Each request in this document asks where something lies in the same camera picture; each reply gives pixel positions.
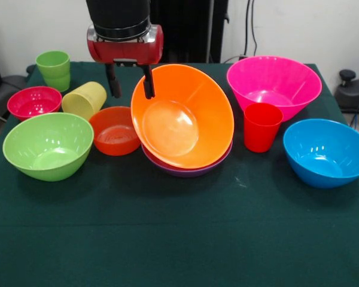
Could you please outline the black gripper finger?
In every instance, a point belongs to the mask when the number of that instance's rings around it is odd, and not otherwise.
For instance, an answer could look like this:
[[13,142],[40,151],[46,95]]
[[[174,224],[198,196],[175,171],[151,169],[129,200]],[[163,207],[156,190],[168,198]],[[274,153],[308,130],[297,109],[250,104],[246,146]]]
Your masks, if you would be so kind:
[[137,66],[141,68],[144,73],[145,78],[143,85],[144,85],[145,97],[146,99],[152,99],[155,97],[155,92],[154,92],[153,75],[150,65],[137,64]]
[[109,84],[111,95],[115,98],[121,97],[121,88],[117,77],[115,76],[114,64],[105,64],[105,72]]

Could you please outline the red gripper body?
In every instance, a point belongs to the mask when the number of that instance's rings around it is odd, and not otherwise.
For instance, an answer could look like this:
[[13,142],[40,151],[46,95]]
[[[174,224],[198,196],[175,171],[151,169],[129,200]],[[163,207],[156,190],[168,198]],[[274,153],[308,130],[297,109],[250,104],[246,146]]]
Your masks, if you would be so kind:
[[87,46],[92,59],[99,63],[136,62],[140,65],[159,63],[163,54],[163,30],[151,25],[143,36],[123,42],[102,39],[95,27],[87,30]]

